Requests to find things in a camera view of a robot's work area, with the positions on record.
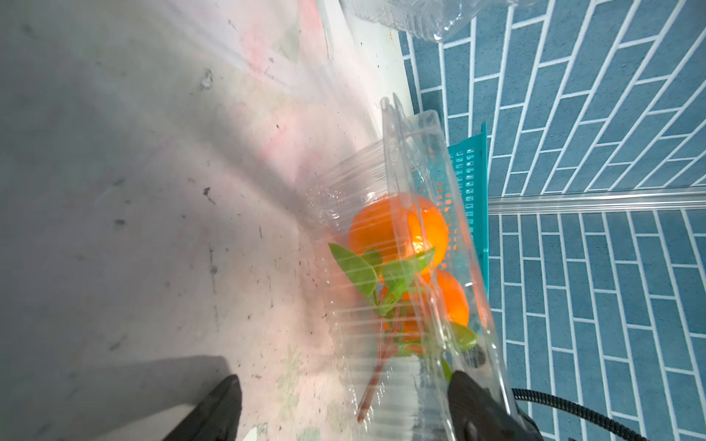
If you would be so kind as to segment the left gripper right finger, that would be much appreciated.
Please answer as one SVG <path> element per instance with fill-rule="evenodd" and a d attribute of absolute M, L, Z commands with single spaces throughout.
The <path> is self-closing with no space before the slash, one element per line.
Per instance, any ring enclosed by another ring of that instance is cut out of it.
<path fill-rule="evenodd" d="M 542 440 L 495 402 L 470 376 L 454 371 L 448 387 L 454 437 L 457 440 Z"/>

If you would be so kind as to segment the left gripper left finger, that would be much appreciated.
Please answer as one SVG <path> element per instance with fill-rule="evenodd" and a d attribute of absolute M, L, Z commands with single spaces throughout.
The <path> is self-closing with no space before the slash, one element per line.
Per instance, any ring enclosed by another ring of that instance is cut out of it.
<path fill-rule="evenodd" d="M 242 390 L 233 374 L 220 382 L 165 441 L 234 441 L 242 413 Z"/>

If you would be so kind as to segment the orange front container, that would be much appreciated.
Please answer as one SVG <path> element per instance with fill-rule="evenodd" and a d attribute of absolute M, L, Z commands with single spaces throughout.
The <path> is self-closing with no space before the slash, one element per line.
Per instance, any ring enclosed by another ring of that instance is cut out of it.
<path fill-rule="evenodd" d="M 357 255 L 377 251 L 384 262 L 434 252 L 435 268 L 445 259 L 450 230 L 437 205 L 415 194 L 406 208 L 401 197 L 385 196 L 359 211 L 349 229 L 349 248 Z"/>
<path fill-rule="evenodd" d="M 454 329 L 466 328 L 470 319 L 470 309 L 463 285 L 456 277 L 448 271 L 437 270 L 435 272 L 436 283 L 432 282 L 430 273 L 423 274 L 422 279 L 439 294 L 441 304 L 446 312 L 445 317 L 452 323 L 452 327 Z M 422 355 L 423 348 L 420 345 L 417 321 L 405 321 L 403 333 L 402 341 L 406 344 L 406 350 L 415 355 Z"/>

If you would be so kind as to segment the clear clamshell container front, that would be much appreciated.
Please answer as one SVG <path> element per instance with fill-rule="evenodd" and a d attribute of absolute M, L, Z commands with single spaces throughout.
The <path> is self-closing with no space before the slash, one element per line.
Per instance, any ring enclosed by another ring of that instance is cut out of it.
<path fill-rule="evenodd" d="M 439 116 L 406 116 L 398 98 L 381 104 L 382 138 L 327 171 L 308 194 L 314 264 L 330 321 L 343 406 L 334 436 L 342 440 L 457 440 L 448 401 L 450 377 L 465 372 L 508 415 L 522 422 L 507 378 L 498 334 L 472 235 L 463 232 L 463 263 L 431 265 L 434 252 L 392 262 L 349 248 L 353 217 L 385 196 L 406 208 L 415 194 L 434 202 L 432 155 L 450 173 L 461 201 Z M 444 219 L 449 227 L 450 220 Z M 445 270 L 463 285 L 470 309 L 466 328 L 454 329 L 439 294 L 422 275 Z M 416 320 L 422 355 L 406 350 L 405 321 Z"/>

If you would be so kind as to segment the clear clamshell container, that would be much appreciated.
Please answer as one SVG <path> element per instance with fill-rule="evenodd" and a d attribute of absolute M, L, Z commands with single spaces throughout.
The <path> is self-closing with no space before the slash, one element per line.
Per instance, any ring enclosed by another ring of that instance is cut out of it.
<path fill-rule="evenodd" d="M 351 0 L 341 2 L 358 18 L 404 31 L 427 42 L 446 42 L 488 6 L 525 7 L 518 0 Z"/>
<path fill-rule="evenodd" d="M 330 321 L 343 406 L 334 436 L 342 440 L 457 440 L 448 401 L 450 377 L 465 372 L 508 415 L 522 422 L 507 378 L 498 334 L 472 235 L 463 232 L 463 263 L 431 265 L 434 252 L 392 262 L 349 248 L 353 217 L 385 196 L 406 208 L 415 194 L 434 202 L 432 155 L 450 173 L 461 201 L 439 116 L 406 116 L 398 98 L 381 104 L 382 138 L 327 171 L 308 194 L 314 264 Z M 450 220 L 444 219 L 449 227 Z M 463 285 L 470 309 L 466 328 L 454 329 L 439 294 L 422 275 L 445 270 Z M 405 321 L 416 320 L 422 355 L 406 350 Z"/>

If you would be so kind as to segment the teal plastic basket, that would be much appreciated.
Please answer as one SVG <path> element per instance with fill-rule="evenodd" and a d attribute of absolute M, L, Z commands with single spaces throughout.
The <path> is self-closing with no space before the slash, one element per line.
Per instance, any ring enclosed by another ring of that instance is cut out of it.
<path fill-rule="evenodd" d="M 467 231 L 474 241 L 485 290 L 490 290 L 487 141 L 487 125 L 483 123 L 480 132 L 448 148 L 450 165 L 461 195 L 459 203 L 452 199 L 450 173 L 437 154 L 432 155 L 430 174 L 434 184 L 434 200 L 450 220 L 450 239 L 444 263 L 463 263 L 461 246 L 463 232 Z"/>

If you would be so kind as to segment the clear clamshell container back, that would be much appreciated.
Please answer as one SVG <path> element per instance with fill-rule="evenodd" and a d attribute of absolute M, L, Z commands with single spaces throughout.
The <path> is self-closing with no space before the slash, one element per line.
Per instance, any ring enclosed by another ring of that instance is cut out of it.
<path fill-rule="evenodd" d="M 341 2 L 358 18 L 404 31 L 427 42 L 446 42 L 488 6 L 525 7 L 518 0 L 351 0 Z"/>

